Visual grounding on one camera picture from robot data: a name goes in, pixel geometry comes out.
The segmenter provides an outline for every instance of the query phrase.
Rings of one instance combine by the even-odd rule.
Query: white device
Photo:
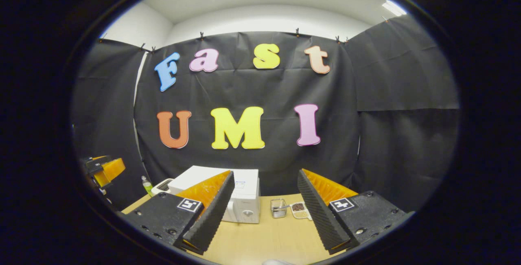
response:
[[[170,189],[168,188],[168,183],[170,183],[173,180],[173,178],[167,178],[166,180],[163,180],[162,182],[158,183],[155,187],[150,190],[152,194],[155,196],[158,193],[170,193]]]
[[[194,165],[168,182],[168,193],[175,195],[227,170],[233,171],[235,189],[223,215],[223,221],[259,223],[261,212],[259,170],[218,169]]]

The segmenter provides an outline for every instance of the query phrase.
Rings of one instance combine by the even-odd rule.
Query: green bottle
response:
[[[144,175],[141,176],[141,179],[143,180],[143,187],[145,187],[147,193],[149,193],[151,197],[154,196],[154,194],[152,194],[152,184],[147,180],[147,178]]]

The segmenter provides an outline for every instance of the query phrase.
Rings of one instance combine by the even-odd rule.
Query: small glass container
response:
[[[288,207],[284,199],[273,199],[271,201],[271,215],[273,218],[286,217]]]

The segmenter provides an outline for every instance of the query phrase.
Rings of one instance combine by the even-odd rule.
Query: wooden table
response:
[[[307,265],[336,256],[324,249],[318,232],[309,219],[296,219],[290,208],[284,218],[271,216],[270,200],[283,198],[287,204],[300,202],[302,195],[261,196],[260,223],[221,221],[212,243],[203,256],[194,256],[224,265],[261,265],[279,259],[294,265]],[[144,196],[122,212],[129,213],[150,199]]]

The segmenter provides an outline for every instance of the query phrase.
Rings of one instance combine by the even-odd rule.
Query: ceiling light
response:
[[[398,7],[396,3],[393,3],[390,0],[385,0],[385,3],[382,5],[382,7],[385,7],[398,17],[401,15],[407,15],[407,13],[401,7]]]

